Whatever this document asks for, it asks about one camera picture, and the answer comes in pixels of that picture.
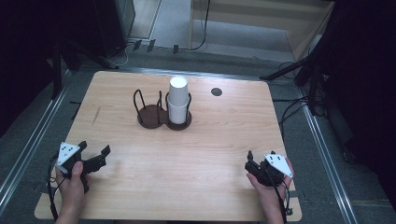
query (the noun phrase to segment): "round base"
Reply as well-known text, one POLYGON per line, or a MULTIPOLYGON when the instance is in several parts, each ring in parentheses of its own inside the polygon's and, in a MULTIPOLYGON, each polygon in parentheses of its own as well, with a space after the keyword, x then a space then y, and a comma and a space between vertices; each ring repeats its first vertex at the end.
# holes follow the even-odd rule
POLYGON ((181 131, 181 130, 184 130, 184 129, 188 128, 190 126, 190 124, 191 124, 191 121, 192 121, 192 114, 189 111, 189 116, 187 117, 186 122, 181 123, 181 124, 175 124, 175 123, 172 123, 172 121, 169 120, 168 122, 166 122, 166 126, 168 126, 168 128, 170 128, 172 130, 181 131))
POLYGON ((147 105, 146 109, 143 107, 139 110, 140 116, 142 120, 140 120, 139 115, 137 115, 137 120, 140 125, 147 129, 155 129, 163 125, 168 120, 168 113, 160 109, 160 122, 158 122, 158 114, 157 114, 157 106, 156 105, 147 105))

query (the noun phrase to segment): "black cable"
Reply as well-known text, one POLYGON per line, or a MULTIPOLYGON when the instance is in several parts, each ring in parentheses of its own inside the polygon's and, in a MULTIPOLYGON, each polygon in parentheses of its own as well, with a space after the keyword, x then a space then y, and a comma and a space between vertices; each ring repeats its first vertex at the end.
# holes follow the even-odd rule
POLYGON ((209 8, 210 8, 210 0, 207 1, 207 9, 206 9, 206 17, 205 17, 205 26, 204 26, 204 39, 199 47, 195 49, 184 49, 184 50, 198 50, 206 41, 206 26, 207 26, 207 17, 209 16, 209 8))
POLYGON ((289 191, 288 185, 285 183, 285 180, 283 180, 283 183, 285 184, 284 187, 286 189, 286 194, 287 194, 287 196, 285 195, 285 197, 287 197, 285 210, 286 210, 286 212, 288 212, 289 211, 289 202, 290 202, 290 191, 289 191))
POLYGON ((265 169, 265 173, 267 173, 268 177, 271 180, 271 183, 274 187, 274 190, 276 192, 277 195, 277 199, 279 200, 279 207, 280 207, 280 213, 282 214, 282 218, 283 218, 283 222, 284 223, 288 223, 288 221, 286 220, 286 208, 285 208, 285 204, 283 204, 283 200, 282 197, 280 197, 279 191, 277 190, 277 186, 274 183, 274 180, 272 179, 272 177, 270 176, 270 174, 268 173, 268 170, 265 169))
POLYGON ((282 114, 282 117, 281 117, 281 119, 280 119, 280 121, 279 121, 279 128, 280 128, 280 134, 281 134, 281 136, 282 136, 282 140, 284 140, 284 136, 285 136, 285 131, 284 131, 284 128, 283 128, 283 122, 285 122, 285 120, 286 119, 288 119, 289 117, 291 117, 292 115, 294 115, 295 113, 297 113, 297 111, 298 110, 300 110, 301 108, 303 108, 305 105, 306 105, 306 103, 307 103, 307 97, 305 96, 305 97, 302 97, 302 98, 299 98, 299 99, 294 99, 294 100, 279 100, 279 99, 276 99, 276 100, 273 100, 273 102, 293 102, 291 105, 289 105, 287 108, 286 108, 286 110, 283 112, 283 114, 282 114), (299 102, 303 102, 303 103, 305 103, 305 104, 303 104, 302 106, 300 106, 297 110, 294 110, 293 112, 291 112, 291 114, 290 115, 288 115, 287 117, 285 117, 286 116, 286 113, 294 106, 294 105, 296 105, 297 103, 299 103, 299 102))
MULTIPOLYGON (((285 63, 294 63, 294 62, 283 62, 283 63, 281 63, 278 67, 277 67, 277 71, 280 71, 280 66, 282 66, 283 64, 285 64, 285 63)), ((287 78, 287 79, 294 79, 294 78, 296 78, 296 73, 295 73, 295 69, 292 71, 292 73, 294 74, 294 77, 288 77, 287 76, 287 74, 285 74, 285 75, 283 75, 283 77, 285 77, 285 78, 287 78)))
POLYGON ((61 183, 59 183, 59 185, 56 187, 55 191, 53 191, 53 195, 52 197, 55 198, 55 193, 56 191, 58 191, 59 187, 62 185, 62 183, 66 180, 66 177, 64 177, 64 179, 61 181, 61 183))
POLYGON ((52 167, 53 167, 53 162, 58 158, 58 154, 53 156, 50 160, 49 160, 49 169, 48 169, 48 179, 47 179, 47 190, 49 193, 49 202, 50 202, 50 211, 52 213, 53 219, 56 221, 58 219, 58 212, 56 211, 56 205, 54 202, 54 193, 52 193, 52 187, 50 185, 51 183, 51 171, 52 171, 52 167))
POLYGON ((317 92, 317 95, 315 96, 315 102, 313 103, 314 104, 314 111, 313 111, 313 114, 314 114, 314 116, 318 116, 318 117, 324 117, 324 116, 326 116, 326 114, 325 114, 325 112, 324 112, 324 96, 323 95, 325 95, 325 93, 322 91, 322 89, 321 88, 318 88, 318 92, 317 92), (321 107, 321 109, 322 109, 322 113, 318 113, 317 112, 317 110, 315 109, 315 108, 318 108, 318 106, 320 106, 321 107))

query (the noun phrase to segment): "white paper cup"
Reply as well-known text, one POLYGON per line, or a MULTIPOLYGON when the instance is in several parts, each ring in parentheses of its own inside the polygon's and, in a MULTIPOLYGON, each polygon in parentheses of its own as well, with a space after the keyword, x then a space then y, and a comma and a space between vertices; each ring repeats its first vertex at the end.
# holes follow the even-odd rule
POLYGON ((185 77, 172 77, 169 85, 169 103, 173 106, 183 106, 189 100, 188 80, 185 77))
POLYGON ((168 102, 169 119, 174 124, 182 124, 186 122, 187 105, 175 106, 168 102))

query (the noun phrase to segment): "gray floor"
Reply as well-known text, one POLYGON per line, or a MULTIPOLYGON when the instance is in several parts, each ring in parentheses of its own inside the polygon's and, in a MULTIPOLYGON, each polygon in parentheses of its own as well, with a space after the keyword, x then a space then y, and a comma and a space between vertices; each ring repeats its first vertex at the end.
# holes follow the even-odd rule
MULTIPOLYGON (((184 37, 162 38, 159 36, 160 32, 156 29, 166 27, 166 24, 168 24, 167 22, 165 24, 161 23, 160 17, 164 8, 166 8, 166 5, 162 4, 152 37, 157 39, 157 45, 160 45, 162 40, 169 39, 182 43, 181 41, 185 40, 184 37)), ((211 33, 208 30, 208 36, 212 35, 215 35, 215 33, 211 33)), ((211 45, 210 40, 210 38, 207 39, 208 45, 211 45)), ((269 40, 267 45, 268 49, 265 50, 278 51, 279 54, 274 56, 274 58, 272 54, 259 57, 256 54, 256 50, 244 55, 232 50, 232 52, 238 53, 238 55, 232 55, 230 52, 227 53, 225 51, 227 51, 228 45, 233 45, 233 39, 222 38, 222 40, 224 42, 221 42, 222 44, 220 45, 224 46, 223 51, 181 51, 179 54, 172 54, 171 49, 155 48, 152 52, 147 53, 146 46, 142 46, 135 51, 129 48, 126 50, 129 60, 120 67, 120 70, 136 71, 136 68, 144 68, 143 70, 139 69, 139 71, 150 73, 159 73, 161 71, 183 73, 183 71, 188 71, 189 74, 194 73, 199 76, 258 80, 259 76, 274 73, 285 66, 283 62, 290 60, 288 56, 282 56, 283 53, 290 54, 286 49, 276 50, 276 48, 270 48, 271 44, 269 43, 271 40, 269 40)), ((248 49, 254 49, 254 47, 247 47, 246 45, 243 48, 247 52, 248 49)), ((68 73, 70 75, 70 85, 67 86, 62 103, 45 132, 42 133, 36 147, 25 148, 35 126, 46 111, 47 106, 51 103, 51 85, 36 97, 35 101, 19 116, 8 132, 0 139, 1 180, 6 180, 17 158, 24 153, 24 149, 33 150, 34 152, 30 155, 31 159, 24 162, 26 170, 24 170, 21 180, 14 189, 15 191, 13 191, 9 201, 6 202, 7 206, 1 211, 0 223, 52 223, 50 220, 38 220, 34 217, 35 205, 40 195, 39 191, 45 184, 47 161, 60 142, 66 138, 68 130, 73 123, 71 118, 78 106, 70 104, 70 101, 81 102, 93 74, 98 70, 103 70, 103 68, 84 56, 81 56, 81 60, 83 66, 80 71, 68 73)), ((112 58, 111 61, 124 63, 126 62, 126 57, 121 52, 118 56, 112 58)), ((295 99, 301 96, 299 88, 293 85, 290 77, 293 77, 293 74, 288 74, 286 77, 269 82, 274 99, 295 99)), ((290 103, 275 103, 278 119, 281 118, 289 105, 290 103)), ((318 123, 334 168, 346 190, 346 196, 351 202, 353 212, 359 223, 394 223, 396 214, 380 188, 375 174, 364 165, 351 165, 344 162, 341 147, 329 121, 323 117, 317 117, 315 121, 318 123)), ((288 119, 284 123, 284 129, 285 148, 296 172, 294 181, 303 210, 303 219, 298 223, 344 223, 345 220, 339 201, 337 201, 336 194, 334 194, 332 182, 323 163, 317 139, 314 137, 307 121, 305 110, 299 110, 288 119)), ((113 221, 84 220, 81 223, 113 223, 113 221)))
MULTIPOLYGON (((201 5, 203 15, 207 5, 201 5)), ((190 1, 162 0, 150 39, 155 46, 188 47, 190 29, 190 1)), ((205 21, 194 20, 192 47, 204 39, 205 21)), ((277 62, 294 61, 285 31, 263 27, 208 21, 206 42, 198 51, 222 55, 259 58, 277 62)))
POLYGON ((134 0, 134 25, 131 38, 150 39, 161 0, 134 0))

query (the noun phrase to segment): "person's right hand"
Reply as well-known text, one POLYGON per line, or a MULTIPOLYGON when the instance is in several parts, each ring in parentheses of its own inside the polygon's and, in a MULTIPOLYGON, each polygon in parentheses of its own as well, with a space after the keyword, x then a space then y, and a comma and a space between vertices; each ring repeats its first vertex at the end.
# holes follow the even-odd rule
MULTIPOLYGON (((289 161, 289 159, 286 159, 286 162, 288 163, 288 166, 294 176, 294 170, 291 166, 291 162, 289 161)), ((267 222, 269 224, 283 223, 283 217, 279 207, 279 200, 277 198, 274 187, 266 187, 262 185, 253 174, 247 174, 247 178, 249 179, 251 185, 259 193, 259 198, 262 205, 262 212, 267 222)), ((288 177, 287 175, 285 176, 284 181, 287 188, 289 188, 291 180, 292 179, 290 177, 288 177)), ((286 197, 286 189, 284 186, 285 184, 281 184, 277 187, 277 190, 279 191, 282 200, 285 200, 286 197)))
MULTIPOLYGON (((56 168, 56 182, 62 195, 62 208, 56 223, 78 223, 79 216, 85 207, 85 193, 80 176, 83 170, 81 161, 73 166, 72 177, 64 179, 62 172, 56 168)), ((88 187, 91 178, 85 175, 88 187)))

